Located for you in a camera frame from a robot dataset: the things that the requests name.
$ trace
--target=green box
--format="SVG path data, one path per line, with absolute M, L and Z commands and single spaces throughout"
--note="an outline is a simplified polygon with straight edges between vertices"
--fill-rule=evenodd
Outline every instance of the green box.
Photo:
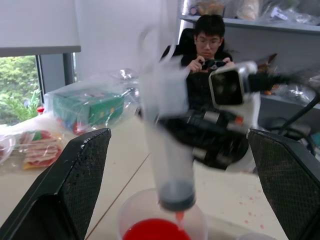
M 124 96 L 98 88 L 58 92 L 53 95 L 53 114 L 71 130 L 75 123 L 93 127 L 121 116 L 124 103 Z

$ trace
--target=wall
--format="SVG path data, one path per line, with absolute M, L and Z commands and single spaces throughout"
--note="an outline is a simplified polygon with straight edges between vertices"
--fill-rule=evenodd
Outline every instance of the wall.
M 81 42 L 77 54 L 80 80 L 108 70 L 132 68 L 142 64 L 137 51 L 138 37 L 150 24 L 158 23 L 163 0 L 76 0 L 76 12 Z M 176 32 L 177 0 L 169 2 L 167 19 Z M 162 43 L 164 51 L 168 43 Z M 146 40 L 145 61 L 157 54 L 158 36 Z
M 278 54 L 274 66 L 280 72 L 320 66 L 320 35 L 227 27 L 225 42 L 235 62 Z

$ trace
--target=camera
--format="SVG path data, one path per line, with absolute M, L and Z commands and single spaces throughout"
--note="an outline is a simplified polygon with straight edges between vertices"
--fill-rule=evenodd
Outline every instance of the camera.
M 226 63 L 222 60 L 210 59 L 202 63 L 202 69 L 203 70 L 211 69 L 213 71 L 216 71 L 218 68 L 221 68 L 225 65 Z
M 258 71 L 253 61 L 242 62 L 231 67 L 218 68 L 209 75 L 212 103 L 218 106 L 238 106 L 244 103 L 244 96 L 250 93 L 249 75 Z

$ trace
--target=glasses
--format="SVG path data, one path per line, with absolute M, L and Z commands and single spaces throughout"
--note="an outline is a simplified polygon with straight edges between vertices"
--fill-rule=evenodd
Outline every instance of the glasses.
M 205 47 L 207 45 L 209 45 L 210 48 L 214 48 L 216 47 L 220 41 L 218 39 L 216 40 L 204 40 L 204 39 L 197 39 L 196 42 L 201 46 L 201 47 Z

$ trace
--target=clear plastic bag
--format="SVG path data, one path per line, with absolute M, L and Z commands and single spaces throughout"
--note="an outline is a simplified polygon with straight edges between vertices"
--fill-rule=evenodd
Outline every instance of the clear plastic bag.
M 306 25 L 320 24 L 320 17 L 302 12 L 298 8 L 302 0 L 265 0 L 261 16 L 257 19 L 263 23 L 296 23 Z
M 244 20 L 257 20 L 262 6 L 263 0 L 238 0 L 236 2 L 236 16 Z
M 135 115 L 138 75 L 130 69 L 97 74 L 47 93 L 44 102 L 45 111 L 76 135 L 112 128 Z
M 320 66 L 299 71 L 294 75 L 313 85 L 320 84 Z M 299 84 L 281 85 L 275 88 L 272 93 L 302 105 L 309 104 L 316 96 L 314 90 Z
M 47 168 L 58 159 L 65 145 L 60 134 L 46 130 L 0 135 L 0 175 Z
M 226 5 L 232 0 L 182 0 L 182 15 L 202 16 L 221 15 L 224 16 Z
M 303 0 L 297 6 L 301 13 L 320 17 L 320 1 L 319 0 Z

